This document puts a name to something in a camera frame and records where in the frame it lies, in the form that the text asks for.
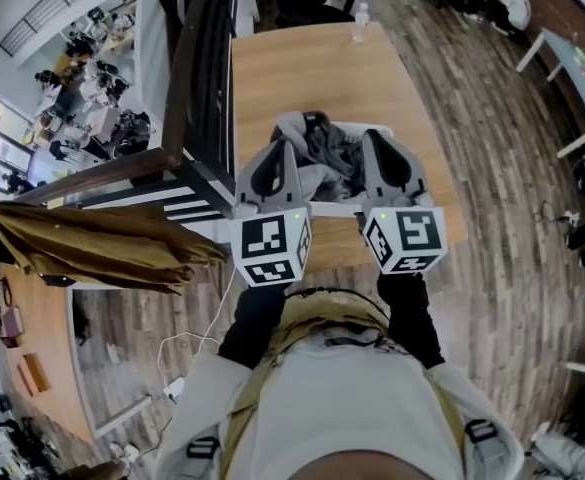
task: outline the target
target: wooden table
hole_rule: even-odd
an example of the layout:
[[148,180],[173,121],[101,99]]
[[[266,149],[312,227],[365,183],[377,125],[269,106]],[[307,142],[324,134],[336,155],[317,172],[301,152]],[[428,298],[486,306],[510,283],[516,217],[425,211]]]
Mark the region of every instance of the wooden table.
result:
[[[270,141],[276,117],[320,110],[333,121],[382,124],[416,154],[436,206],[445,211],[448,245],[467,239],[465,219],[441,145],[405,66],[378,23],[361,44],[352,24],[296,27],[232,41],[239,164]],[[312,220],[306,272],[373,263],[355,219]]]
[[[85,395],[74,338],[72,289],[47,286],[36,275],[25,275],[14,266],[0,266],[12,292],[24,332],[19,347],[6,349],[10,376],[23,396],[43,414],[83,441],[93,443],[132,415],[147,406],[151,398],[143,397],[105,422],[96,423]],[[7,311],[1,301],[1,314]],[[23,354],[36,354],[49,385],[47,391],[30,396],[17,371]]]

